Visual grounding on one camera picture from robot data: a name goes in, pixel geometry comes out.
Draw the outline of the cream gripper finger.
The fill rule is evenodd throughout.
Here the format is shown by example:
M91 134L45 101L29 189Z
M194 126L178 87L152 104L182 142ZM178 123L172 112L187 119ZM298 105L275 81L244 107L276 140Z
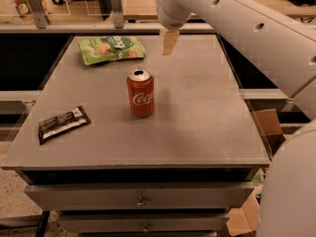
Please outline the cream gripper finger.
M178 30L163 30L162 36L162 54L170 55L177 43L180 32Z

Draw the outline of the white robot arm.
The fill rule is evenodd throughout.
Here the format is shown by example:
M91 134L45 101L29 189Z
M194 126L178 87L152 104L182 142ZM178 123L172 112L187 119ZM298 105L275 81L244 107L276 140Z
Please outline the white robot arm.
M254 0L156 0L159 22L209 23L310 118L267 172L256 237L316 237L315 31Z

